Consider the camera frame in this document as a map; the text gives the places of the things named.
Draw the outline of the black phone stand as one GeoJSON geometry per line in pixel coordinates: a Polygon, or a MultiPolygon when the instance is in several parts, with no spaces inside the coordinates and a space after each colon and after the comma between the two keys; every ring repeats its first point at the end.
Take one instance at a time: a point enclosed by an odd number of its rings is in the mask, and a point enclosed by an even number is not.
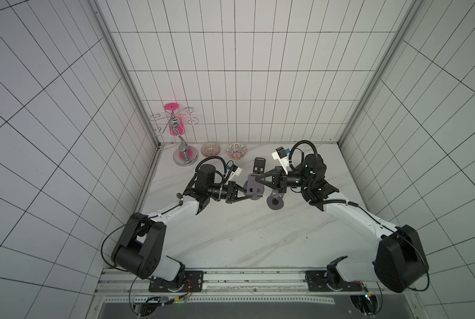
{"type": "Polygon", "coordinates": [[[265,172],[266,159],[257,157],[253,162],[253,174],[261,175],[265,172]]]}

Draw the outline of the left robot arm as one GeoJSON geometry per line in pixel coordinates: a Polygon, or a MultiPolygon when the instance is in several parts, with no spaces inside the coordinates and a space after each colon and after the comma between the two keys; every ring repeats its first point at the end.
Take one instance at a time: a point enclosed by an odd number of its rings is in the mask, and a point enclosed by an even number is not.
{"type": "Polygon", "coordinates": [[[246,189],[232,180],[240,173],[241,168],[228,165],[220,156],[203,159],[175,204],[156,213],[134,213],[124,225],[111,231],[110,235],[120,232],[120,236],[111,259],[103,261],[140,279],[182,280],[184,264],[163,252],[168,228],[201,213],[212,200],[232,204],[248,199],[246,189]]]}

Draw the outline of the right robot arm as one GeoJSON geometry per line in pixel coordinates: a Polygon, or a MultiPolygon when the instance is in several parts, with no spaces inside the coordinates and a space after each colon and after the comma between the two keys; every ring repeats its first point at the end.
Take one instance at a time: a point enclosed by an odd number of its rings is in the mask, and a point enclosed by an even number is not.
{"type": "Polygon", "coordinates": [[[279,147],[272,153],[279,165],[266,170],[266,160],[254,160],[248,192],[261,184],[272,190],[270,209],[283,206],[287,189],[297,188],[310,207],[327,212],[357,232],[370,249],[343,255],[326,267],[324,281],[332,291],[341,291],[347,283],[382,283],[393,292],[404,292],[423,276],[429,276],[429,264],[417,231],[381,219],[349,201],[325,178],[327,166],[315,145],[302,140],[291,149],[279,147]]]}

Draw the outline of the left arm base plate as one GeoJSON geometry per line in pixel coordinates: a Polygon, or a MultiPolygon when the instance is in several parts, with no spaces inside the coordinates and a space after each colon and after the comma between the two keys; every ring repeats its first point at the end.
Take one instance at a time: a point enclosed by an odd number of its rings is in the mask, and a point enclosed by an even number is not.
{"type": "Polygon", "coordinates": [[[167,281],[159,277],[150,281],[148,291],[154,293],[201,292],[204,283],[203,271],[181,271],[174,280],[167,281]]]}

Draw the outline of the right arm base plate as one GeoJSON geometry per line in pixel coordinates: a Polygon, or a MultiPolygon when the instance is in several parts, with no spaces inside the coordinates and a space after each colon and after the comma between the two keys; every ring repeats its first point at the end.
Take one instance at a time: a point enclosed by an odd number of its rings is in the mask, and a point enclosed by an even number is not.
{"type": "Polygon", "coordinates": [[[310,292],[360,292],[363,290],[360,284],[345,282],[334,271],[305,271],[305,280],[310,292]]]}

